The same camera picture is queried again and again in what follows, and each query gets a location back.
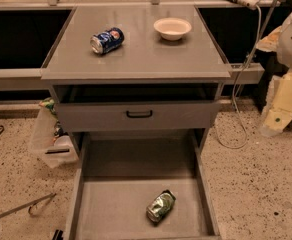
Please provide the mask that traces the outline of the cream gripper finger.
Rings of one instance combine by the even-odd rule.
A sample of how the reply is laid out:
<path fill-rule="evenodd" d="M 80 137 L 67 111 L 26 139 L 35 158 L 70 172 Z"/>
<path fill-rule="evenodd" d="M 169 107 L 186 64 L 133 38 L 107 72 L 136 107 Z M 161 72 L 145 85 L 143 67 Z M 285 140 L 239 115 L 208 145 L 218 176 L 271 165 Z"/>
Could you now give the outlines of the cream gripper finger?
<path fill-rule="evenodd" d="M 272 137 L 283 132 L 292 121 L 292 69 L 275 80 L 274 96 L 264 107 L 260 133 Z"/>

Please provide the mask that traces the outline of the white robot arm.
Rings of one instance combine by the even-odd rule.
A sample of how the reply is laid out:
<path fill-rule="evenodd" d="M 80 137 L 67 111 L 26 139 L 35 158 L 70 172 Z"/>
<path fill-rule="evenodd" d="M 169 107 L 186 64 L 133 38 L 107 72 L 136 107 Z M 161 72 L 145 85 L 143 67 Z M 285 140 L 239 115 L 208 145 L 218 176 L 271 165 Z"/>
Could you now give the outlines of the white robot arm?
<path fill-rule="evenodd" d="M 292 12 L 281 26 L 257 43 L 257 49 L 275 52 L 277 60 L 288 67 L 278 80 L 272 101 L 265 108 L 265 119 L 260 127 L 263 136 L 271 137 L 283 132 L 292 121 Z"/>

